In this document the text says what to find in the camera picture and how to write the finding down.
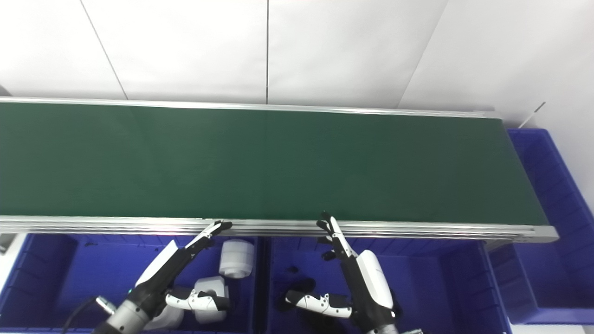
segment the blue plastic crate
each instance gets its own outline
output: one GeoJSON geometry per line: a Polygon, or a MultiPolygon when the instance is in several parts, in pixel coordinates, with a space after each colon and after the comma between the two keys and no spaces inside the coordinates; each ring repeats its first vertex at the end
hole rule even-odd
{"type": "MultiPolygon", "coordinates": [[[[29,235],[0,294],[0,332],[55,333],[69,314],[93,295],[123,302],[128,290],[160,250],[176,239],[182,246],[192,236],[163,235],[29,235]]],[[[177,277],[176,285],[193,287],[199,278],[218,275],[221,246],[215,237],[177,277]]],[[[258,238],[242,238],[254,243],[258,238]]],[[[254,268],[258,267],[255,256],[254,268]]],[[[170,333],[252,333],[256,269],[244,279],[225,279],[232,309],[223,322],[198,324],[185,312],[179,330],[170,333]]],[[[73,323],[72,332],[89,333],[107,315],[89,307],[73,323]]]]}
{"type": "Polygon", "coordinates": [[[594,219],[549,133],[508,131],[560,239],[491,254],[512,323],[594,324],[594,219]]]}
{"type": "MultiPolygon", "coordinates": [[[[439,334],[510,333],[489,258],[479,241],[357,238],[355,251],[373,251],[403,309],[401,332],[423,328],[439,334]]],[[[315,238],[272,238],[266,333],[360,333],[348,319],[283,310],[288,287],[314,278],[316,292],[350,295],[338,260],[321,254],[315,238]]]]}

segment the white wall panel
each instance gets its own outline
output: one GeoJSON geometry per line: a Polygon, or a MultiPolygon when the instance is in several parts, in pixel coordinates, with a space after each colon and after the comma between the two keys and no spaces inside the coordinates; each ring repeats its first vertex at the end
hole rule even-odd
{"type": "Polygon", "coordinates": [[[517,125],[586,61],[593,18],[588,0],[450,0],[399,107],[495,109],[517,125]]]}
{"type": "Polygon", "coordinates": [[[0,1],[0,85],[14,96],[123,94],[77,0],[0,1]]]}
{"type": "Polygon", "coordinates": [[[268,102],[395,108],[446,0],[270,0],[268,102]]]}
{"type": "Polygon", "coordinates": [[[130,99],[266,101],[266,0],[84,0],[130,99]]]}

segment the white plastic part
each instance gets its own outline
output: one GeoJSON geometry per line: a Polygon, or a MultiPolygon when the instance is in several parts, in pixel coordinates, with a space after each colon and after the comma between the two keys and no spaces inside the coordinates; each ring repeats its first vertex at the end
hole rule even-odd
{"type": "MultiPolygon", "coordinates": [[[[197,292],[214,292],[217,296],[229,298],[229,290],[225,286],[225,279],[221,276],[201,278],[194,284],[194,290],[197,292]]],[[[220,322],[227,317],[227,311],[201,311],[195,310],[196,321],[201,324],[220,322]]]]}
{"type": "Polygon", "coordinates": [[[240,279],[252,272],[254,245],[245,240],[231,239],[223,243],[219,274],[240,279]]]}
{"type": "Polygon", "coordinates": [[[390,287],[375,254],[370,250],[364,250],[357,257],[357,264],[371,298],[385,308],[392,308],[394,302],[392,301],[390,287]]]}
{"type": "Polygon", "coordinates": [[[184,311],[167,305],[160,315],[147,323],[144,330],[177,329],[184,319],[184,311]]]}
{"type": "Polygon", "coordinates": [[[178,245],[175,240],[170,241],[167,247],[165,247],[161,253],[159,253],[159,255],[157,255],[157,257],[155,257],[154,260],[148,265],[148,267],[144,269],[143,274],[140,275],[140,278],[136,281],[134,286],[138,286],[138,284],[144,283],[149,278],[153,277],[153,275],[156,274],[157,271],[161,269],[161,267],[163,267],[165,262],[167,262],[167,260],[169,260],[177,250],[178,245]]]}

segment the gray metal cylinder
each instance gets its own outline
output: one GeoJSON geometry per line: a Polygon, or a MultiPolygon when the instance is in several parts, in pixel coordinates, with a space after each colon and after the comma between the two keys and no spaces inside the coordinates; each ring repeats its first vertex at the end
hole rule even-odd
{"type": "Polygon", "coordinates": [[[142,331],[150,319],[147,314],[129,300],[125,300],[107,323],[122,334],[137,334],[142,331]]]}

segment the white cylindrical part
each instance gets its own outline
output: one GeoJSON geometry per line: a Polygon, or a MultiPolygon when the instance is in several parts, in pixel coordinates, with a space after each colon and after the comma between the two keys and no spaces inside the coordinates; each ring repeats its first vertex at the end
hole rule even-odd
{"type": "Polygon", "coordinates": [[[231,239],[223,243],[219,274],[229,278],[249,276],[254,266],[254,245],[245,240],[231,239]]]}
{"type": "Polygon", "coordinates": [[[160,315],[156,316],[150,323],[147,323],[144,330],[154,329],[177,329],[184,318],[184,311],[167,305],[160,315]]]}
{"type": "MultiPolygon", "coordinates": [[[[194,284],[197,292],[214,292],[219,297],[229,298],[229,290],[225,285],[225,279],[221,276],[201,278],[194,284]]],[[[227,317],[227,311],[194,311],[196,321],[201,324],[221,322],[227,317]]]]}

